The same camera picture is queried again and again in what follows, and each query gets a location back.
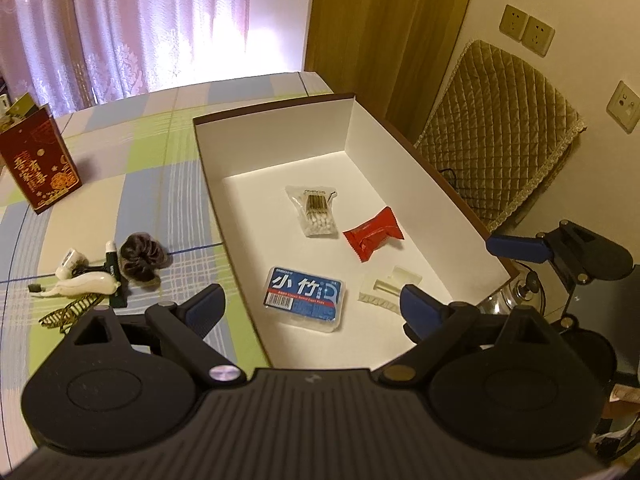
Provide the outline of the brown velvet scrunchie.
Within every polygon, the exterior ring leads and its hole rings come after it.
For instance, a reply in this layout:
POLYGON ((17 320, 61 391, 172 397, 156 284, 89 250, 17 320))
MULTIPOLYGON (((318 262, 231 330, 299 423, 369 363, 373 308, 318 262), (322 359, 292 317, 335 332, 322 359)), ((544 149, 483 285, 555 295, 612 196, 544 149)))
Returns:
POLYGON ((171 263, 172 257, 167 249, 149 233, 132 233, 119 248, 122 274, 144 289, 160 286, 160 271, 171 263))

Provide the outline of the white electric toothbrush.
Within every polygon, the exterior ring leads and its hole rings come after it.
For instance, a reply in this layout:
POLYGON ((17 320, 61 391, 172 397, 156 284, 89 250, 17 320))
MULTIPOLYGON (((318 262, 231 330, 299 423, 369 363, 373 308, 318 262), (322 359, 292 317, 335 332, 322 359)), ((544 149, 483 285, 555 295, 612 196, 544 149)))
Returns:
POLYGON ((32 296, 42 298, 56 296, 73 298, 87 294, 111 296, 118 291, 119 286, 120 281, 117 281, 112 274, 94 271, 79 274, 67 280, 59 280, 49 289, 32 284, 28 286, 28 291, 32 296))

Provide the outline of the gold metal hair clip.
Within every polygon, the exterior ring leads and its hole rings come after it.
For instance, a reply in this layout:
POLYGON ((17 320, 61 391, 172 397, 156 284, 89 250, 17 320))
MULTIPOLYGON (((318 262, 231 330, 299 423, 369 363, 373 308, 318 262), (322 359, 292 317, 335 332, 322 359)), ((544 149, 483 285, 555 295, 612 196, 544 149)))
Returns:
POLYGON ((72 300, 65 307, 56 309, 43 318, 38 323, 48 330, 58 330, 66 335, 79 319, 94 306, 104 299, 103 295, 87 294, 72 300))

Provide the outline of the small white bottle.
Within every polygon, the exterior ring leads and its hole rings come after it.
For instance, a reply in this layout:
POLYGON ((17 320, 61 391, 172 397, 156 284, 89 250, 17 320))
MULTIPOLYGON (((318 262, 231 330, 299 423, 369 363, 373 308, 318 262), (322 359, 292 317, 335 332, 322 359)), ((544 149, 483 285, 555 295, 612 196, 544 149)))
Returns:
POLYGON ((74 276, 74 272, 88 264, 87 257, 78 252, 75 248, 70 248, 62 261, 56 268, 54 274, 59 280, 68 280, 74 276))

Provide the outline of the glass pot lid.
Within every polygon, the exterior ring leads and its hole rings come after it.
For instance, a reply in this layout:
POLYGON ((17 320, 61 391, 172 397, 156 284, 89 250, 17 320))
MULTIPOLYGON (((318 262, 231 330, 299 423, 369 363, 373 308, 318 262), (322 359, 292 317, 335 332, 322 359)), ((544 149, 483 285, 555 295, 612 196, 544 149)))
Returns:
POLYGON ((477 307, 485 314, 508 315, 515 307, 529 306, 544 315, 546 293, 537 272, 526 263, 515 261, 514 264, 518 275, 481 301, 477 307))

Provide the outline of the clear plastic packet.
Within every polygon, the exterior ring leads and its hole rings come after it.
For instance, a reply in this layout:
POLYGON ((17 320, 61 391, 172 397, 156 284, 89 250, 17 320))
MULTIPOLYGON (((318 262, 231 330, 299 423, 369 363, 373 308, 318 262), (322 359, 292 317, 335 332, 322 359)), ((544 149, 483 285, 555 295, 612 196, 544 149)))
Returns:
POLYGON ((360 286, 358 300, 400 314, 400 293, 406 285, 420 285, 422 276, 401 266, 394 266, 390 274, 383 276, 369 273, 360 286))

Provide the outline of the red snack packet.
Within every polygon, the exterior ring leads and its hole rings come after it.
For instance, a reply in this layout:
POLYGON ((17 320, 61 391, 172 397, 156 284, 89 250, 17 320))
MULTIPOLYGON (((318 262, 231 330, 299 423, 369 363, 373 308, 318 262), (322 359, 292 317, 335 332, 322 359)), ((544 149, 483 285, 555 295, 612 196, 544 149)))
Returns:
POLYGON ((376 216, 360 226, 343 232, 349 246, 361 262, 367 262, 372 254, 388 239, 403 240, 392 208, 386 206, 376 216))

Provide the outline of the blue floss pick box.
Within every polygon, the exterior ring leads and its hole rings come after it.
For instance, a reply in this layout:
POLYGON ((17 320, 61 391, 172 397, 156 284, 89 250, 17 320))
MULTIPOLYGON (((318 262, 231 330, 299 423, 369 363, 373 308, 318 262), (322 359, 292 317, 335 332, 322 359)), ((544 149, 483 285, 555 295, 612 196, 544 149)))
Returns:
POLYGON ((332 333, 341 323, 345 292, 345 284, 335 278, 274 266, 262 307, 280 323, 332 333))

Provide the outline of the quilted brown chair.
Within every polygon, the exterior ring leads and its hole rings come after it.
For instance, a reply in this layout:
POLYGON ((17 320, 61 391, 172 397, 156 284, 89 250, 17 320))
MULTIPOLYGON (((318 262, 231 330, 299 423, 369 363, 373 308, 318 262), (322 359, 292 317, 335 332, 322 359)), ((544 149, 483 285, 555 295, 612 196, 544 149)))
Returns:
POLYGON ((414 146, 496 232, 522 221, 585 128, 543 73, 474 40, 414 146))

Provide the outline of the brown white cardboard box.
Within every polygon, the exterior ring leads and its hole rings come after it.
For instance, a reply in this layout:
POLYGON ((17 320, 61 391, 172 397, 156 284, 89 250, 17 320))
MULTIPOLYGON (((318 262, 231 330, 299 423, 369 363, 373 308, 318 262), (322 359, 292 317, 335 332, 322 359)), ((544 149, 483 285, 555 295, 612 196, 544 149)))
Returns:
POLYGON ((407 351, 402 318, 364 304, 370 276, 403 268, 443 302, 478 304, 514 277, 486 248, 484 224, 448 182, 352 96, 314 96, 252 105, 195 119, 210 200, 232 270, 269 361, 281 368, 378 367, 407 351), (390 208, 401 240, 361 261, 342 234, 306 237, 288 186, 337 192, 337 229, 390 208), (346 289, 331 333, 280 321, 262 303, 276 266, 336 278, 346 289))

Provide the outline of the checkered bed sheet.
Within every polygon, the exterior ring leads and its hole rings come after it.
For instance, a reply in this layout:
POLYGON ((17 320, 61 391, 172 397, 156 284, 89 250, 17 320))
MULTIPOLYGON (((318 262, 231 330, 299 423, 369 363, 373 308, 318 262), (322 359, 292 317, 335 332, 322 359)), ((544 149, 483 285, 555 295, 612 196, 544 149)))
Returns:
POLYGON ((151 286, 129 289, 127 309, 142 312, 162 300, 180 302, 221 284, 228 306, 207 342, 244 370, 268 360, 230 268, 204 174, 193 121, 218 110, 328 91, 308 72, 196 84, 87 108, 58 118, 81 174, 81 188, 36 214, 13 178, 1 178, 1 467, 10 470, 34 444, 21 413, 29 376, 60 341, 40 321, 65 306, 35 298, 28 286, 51 286, 70 249, 100 264, 107 242, 135 232, 162 244, 170 265, 151 286))

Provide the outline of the cotton swab bag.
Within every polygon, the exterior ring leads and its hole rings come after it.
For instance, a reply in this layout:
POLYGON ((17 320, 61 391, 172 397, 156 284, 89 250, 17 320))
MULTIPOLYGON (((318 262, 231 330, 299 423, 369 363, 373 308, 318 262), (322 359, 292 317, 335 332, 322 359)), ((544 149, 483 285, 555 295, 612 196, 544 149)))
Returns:
POLYGON ((327 186, 287 186, 285 193, 296 208, 298 223, 306 237, 337 236, 333 214, 336 188, 327 186))

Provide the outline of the red gift bag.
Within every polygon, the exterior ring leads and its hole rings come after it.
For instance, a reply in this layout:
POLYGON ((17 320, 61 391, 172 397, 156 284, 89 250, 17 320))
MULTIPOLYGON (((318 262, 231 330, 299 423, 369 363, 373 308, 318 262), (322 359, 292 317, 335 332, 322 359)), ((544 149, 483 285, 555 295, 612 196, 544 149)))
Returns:
POLYGON ((49 109, 29 93, 1 119, 1 158, 35 214, 42 214, 82 182, 49 109))

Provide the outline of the wooden wardrobe panel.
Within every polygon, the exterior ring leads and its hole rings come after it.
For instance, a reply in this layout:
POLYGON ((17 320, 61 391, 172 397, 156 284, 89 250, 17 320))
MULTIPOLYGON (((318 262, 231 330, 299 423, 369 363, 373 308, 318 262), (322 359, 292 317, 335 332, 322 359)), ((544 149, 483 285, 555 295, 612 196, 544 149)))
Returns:
POLYGON ((306 70, 416 140, 469 1, 311 0, 306 70))

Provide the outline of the pink sheer curtain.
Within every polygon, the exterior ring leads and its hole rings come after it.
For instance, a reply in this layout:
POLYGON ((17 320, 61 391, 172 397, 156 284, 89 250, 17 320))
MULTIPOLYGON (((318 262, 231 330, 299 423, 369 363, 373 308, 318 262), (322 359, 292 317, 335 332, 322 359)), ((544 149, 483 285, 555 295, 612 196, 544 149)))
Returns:
POLYGON ((1 90, 54 114, 300 70, 310 0, 1 0, 1 90))

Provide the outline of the wall socket right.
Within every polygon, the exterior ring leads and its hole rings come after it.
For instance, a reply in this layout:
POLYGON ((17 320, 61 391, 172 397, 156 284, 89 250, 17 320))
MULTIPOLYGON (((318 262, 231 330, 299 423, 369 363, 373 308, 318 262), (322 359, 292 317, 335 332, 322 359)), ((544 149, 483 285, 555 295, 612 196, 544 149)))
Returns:
POLYGON ((638 94, 620 80, 608 101, 606 111, 626 133, 632 133, 639 121, 639 107, 638 94))

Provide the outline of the wall socket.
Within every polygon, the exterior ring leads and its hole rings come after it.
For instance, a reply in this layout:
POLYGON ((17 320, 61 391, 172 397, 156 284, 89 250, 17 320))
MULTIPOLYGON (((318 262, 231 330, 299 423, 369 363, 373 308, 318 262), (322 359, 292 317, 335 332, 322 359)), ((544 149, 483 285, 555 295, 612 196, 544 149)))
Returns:
POLYGON ((520 42, 523 38, 529 15, 507 4, 499 24, 499 30, 511 39, 520 42))
POLYGON ((538 18, 530 16, 527 20, 521 43, 536 55, 544 58, 551 46, 555 29, 538 18))
POLYGON ((638 94, 620 80, 608 101, 606 111, 626 133, 632 133, 639 121, 639 107, 638 94))

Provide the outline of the wall socket middle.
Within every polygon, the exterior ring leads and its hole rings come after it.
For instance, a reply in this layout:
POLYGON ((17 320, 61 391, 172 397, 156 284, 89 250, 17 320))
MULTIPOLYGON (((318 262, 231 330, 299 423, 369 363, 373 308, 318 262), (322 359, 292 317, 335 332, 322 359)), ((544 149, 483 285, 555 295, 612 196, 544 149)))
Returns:
POLYGON ((521 43, 536 55, 544 58, 551 46, 555 29, 538 18, 530 16, 527 20, 521 43))

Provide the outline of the wall socket left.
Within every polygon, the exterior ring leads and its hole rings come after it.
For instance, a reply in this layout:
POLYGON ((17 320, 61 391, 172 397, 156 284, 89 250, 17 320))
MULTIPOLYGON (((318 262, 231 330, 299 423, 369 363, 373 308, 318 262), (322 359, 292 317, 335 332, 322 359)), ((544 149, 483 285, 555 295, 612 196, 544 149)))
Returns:
POLYGON ((499 30, 511 39, 520 42, 523 38, 529 15, 507 4, 499 24, 499 30))

